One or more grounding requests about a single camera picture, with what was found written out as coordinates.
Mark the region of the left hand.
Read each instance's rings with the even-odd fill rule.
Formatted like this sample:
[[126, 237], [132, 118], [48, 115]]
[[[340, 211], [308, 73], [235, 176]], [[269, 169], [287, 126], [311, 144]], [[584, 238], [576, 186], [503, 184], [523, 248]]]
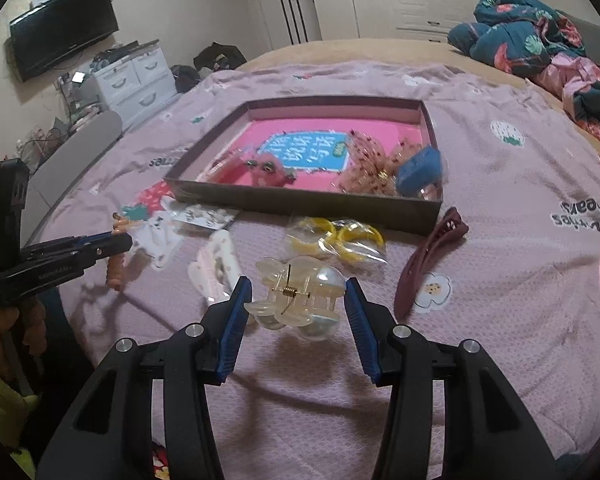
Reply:
[[23, 344], [29, 348], [32, 356], [39, 356], [46, 350], [46, 310], [40, 300], [27, 300], [23, 310], [17, 307], [0, 309], [0, 366], [6, 362], [2, 336], [14, 327], [20, 314], [23, 314], [24, 323]]

